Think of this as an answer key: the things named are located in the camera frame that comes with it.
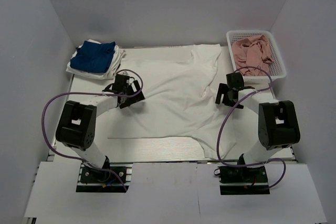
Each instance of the plastic basket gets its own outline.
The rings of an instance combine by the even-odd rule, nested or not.
[[[272,77],[272,80],[286,77],[287,73],[286,73],[285,65],[282,61],[282,58],[281,58],[279,49],[277,47],[277,44],[274,40],[274,37],[270,32],[263,31],[263,30],[235,30],[235,31],[227,32],[226,38],[227,38],[227,43],[229,46],[233,69],[236,70],[237,67],[235,64],[235,59],[233,57],[231,45],[237,40],[244,39],[244,38],[254,36],[254,35],[261,35],[261,34],[265,35],[269,39],[269,45],[271,48],[271,56],[273,59],[273,63],[269,65],[269,70],[270,70],[269,73]],[[252,83],[264,83],[264,82],[269,82],[269,79],[267,76],[244,76],[244,81],[252,82]]]

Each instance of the white table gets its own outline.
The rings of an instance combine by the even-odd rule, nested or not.
[[[186,60],[191,46],[164,47],[164,48],[132,48],[125,49],[126,58],[141,58],[148,60]],[[220,82],[226,82],[226,74],[233,71],[228,47],[222,47],[222,54],[218,59],[218,72],[211,88],[218,89]],[[111,83],[111,80],[90,80],[80,76],[74,76],[71,91],[75,92],[101,92]],[[271,91],[265,95],[272,96]],[[84,101],[87,96],[71,95],[70,100]],[[235,110],[233,114],[237,144],[229,151],[225,159],[238,159],[239,156],[249,150],[255,139],[251,139],[251,132],[257,130],[258,117],[249,109]],[[201,161],[209,160],[204,157],[203,149],[199,143],[190,137],[167,137],[167,138],[140,138],[140,139],[108,139],[106,128],[108,117],[105,114],[97,118],[95,143],[110,158],[111,162],[155,162],[155,161]],[[75,155],[75,153],[62,144],[57,144],[57,150]],[[293,159],[291,149],[283,149],[274,157]]]

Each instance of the white backdrop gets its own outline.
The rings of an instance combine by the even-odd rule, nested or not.
[[[328,223],[336,223],[336,0],[287,0],[271,32],[287,68],[275,88],[278,99],[294,102],[301,142]]]
[[[237,28],[269,30],[286,0],[51,0],[75,46],[224,44]]]
[[[41,133],[44,104],[69,88],[65,67],[74,46],[49,0],[0,0],[0,216],[21,224],[37,166],[48,148]],[[62,99],[50,107],[53,135]]]

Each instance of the blue cloth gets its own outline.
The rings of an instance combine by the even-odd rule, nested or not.
[[[77,54],[70,60],[74,69],[88,73],[106,73],[111,65],[114,55],[115,42],[98,44],[84,41]]]

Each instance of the folded white cloth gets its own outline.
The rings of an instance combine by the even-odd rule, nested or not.
[[[92,40],[92,39],[89,39],[88,41],[89,42],[93,42],[93,43],[101,44],[100,42]],[[77,54],[77,51],[72,55],[71,58],[75,57],[76,54]],[[87,72],[84,72],[84,71],[73,69],[70,66],[70,61],[69,61],[68,65],[67,65],[66,71],[69,72],[69,73],[77,74],[79,76],[83,76],[83,77],[90,78],[90,79],[97,79],[97,80],[113,79],[114,78],[114,73],[118,69],[118,66],[119,66],[119,64],[121,62],[121,59],[124,57],[124,55],[125,55],[125,51],[122,50],[122,49],[120,49],[116,45],[114,47],[114,55],[113,55],[113,59],[112,59],[111,65],[110,65],[108,71],[106,71],[106,73],[87,73]]]
[[[199,45],[193,46],[186,62],[123,59],[120,67],[143,79],[146,99],[109,112],[108,138],[189,136],[200,143],[205,157],[217,158],[218,131],[228,109],[217,107],[209,85],[221,52],[220,45]],[[235,142],[229,119],[222,133],[222,157]]]

